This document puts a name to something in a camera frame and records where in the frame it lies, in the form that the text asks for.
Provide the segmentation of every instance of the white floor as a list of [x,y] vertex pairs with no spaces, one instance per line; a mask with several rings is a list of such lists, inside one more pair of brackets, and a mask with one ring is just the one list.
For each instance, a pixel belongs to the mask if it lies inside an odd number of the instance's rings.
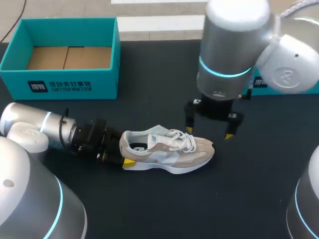
[[[208,0],[27,0],[22,17],[117,16],[121,40],[200,39]],[[273,12],[294,0],[269,0]],[[21,13],[24,0],[0,0],[0,39]],[[9,42],[13,32],[4,40]]]

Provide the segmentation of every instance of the black cable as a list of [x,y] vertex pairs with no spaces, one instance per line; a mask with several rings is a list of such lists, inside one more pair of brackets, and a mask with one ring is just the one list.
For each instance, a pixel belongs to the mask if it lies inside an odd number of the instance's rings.
[[60,138],[60,142],[61,142],[63,148],[65,148],[65,149],[66,149],[65,142],[64,142],[63,137],[62,137],[62,125],[63,125],[64,117],[68,117],[68,115],[69,115],[69,108],[66,108],[63,115],[61,116],[61,119],[59,122],[59,138]]
[[15,24],[11,27],[11,29],[7,32],[7,34],[2,38],[2,40],[0,41],[0,43],[2,43],[2,42],[5,40],[5,38],[10,34],[10,32],[12,31],[12,29],[15,27],[15,25],[19,22],[20,18],[22,17],[22,14],[24,13],[25,5],[26,5],[26,0],[24,0],[24,5],[23,5],[22,12],[21,12],[20,16],[18,17],[17,21],[16,21]]

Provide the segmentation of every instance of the cable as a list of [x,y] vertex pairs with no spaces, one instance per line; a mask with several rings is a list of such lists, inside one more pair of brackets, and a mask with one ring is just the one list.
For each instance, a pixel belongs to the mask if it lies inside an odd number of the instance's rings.
[[61,119],[60,119],[60,122],[59,122],[59,138],[60,138],[60,142],[63,146],[64,149],[66,149],[66,146],[65,146],[65,142],[64,142],[64,139],[62,137],[62,125],[63,125],[63,119],[64,117],[68,117],[69,115],[69,108],[66,108],[63,115],[61,116]]
[[288,8],[286,11],[280,14],[281,17],[287,17],[291,15],[292,13],[298,11],[301,8],[304,8],[306,6],[314,5],[319,3],[319,0],[302,0],[299,2],[294,3],[290,8]]
[[4,35],[4,37],[1,39],[0,43],[2,43],[2,42],[5,40],[5,38],[10,34],[10,32],[12,31],[12,29],[15,27],[15,25],[19,22],[20,18],[22,17],[22,14],[24,13],[25,5],[26,5],[26,0],[24,0],[23,9],[22,9],[22,12],[21,12],[20,16],[18,17],[18,19],[16,20],[16,22],[14,23],[14,25],[11,27],[11,29],[7,32],[7,34]]

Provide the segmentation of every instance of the box logo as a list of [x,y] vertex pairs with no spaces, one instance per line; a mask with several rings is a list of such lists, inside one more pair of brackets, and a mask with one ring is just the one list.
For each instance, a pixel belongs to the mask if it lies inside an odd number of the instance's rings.
[[34,93],[44,93],[48,92],[48,89],[44,81],[28,81],[30,89]]
[[267,84],[264,82],[263,78],[256,76],[254,79],[254,88],[266,88]]

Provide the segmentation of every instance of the cardboard flap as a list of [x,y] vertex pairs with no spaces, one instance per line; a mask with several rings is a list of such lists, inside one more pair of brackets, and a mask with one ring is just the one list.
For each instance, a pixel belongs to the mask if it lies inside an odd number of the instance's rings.
[[84,47],[81,68],[110,68],[111,57],[111,47]]
[[65,69],[81,69],[83,49],[83,47],[69,47],[64,64]]
[[27,70],[63,69],[67,46],[34,47]]

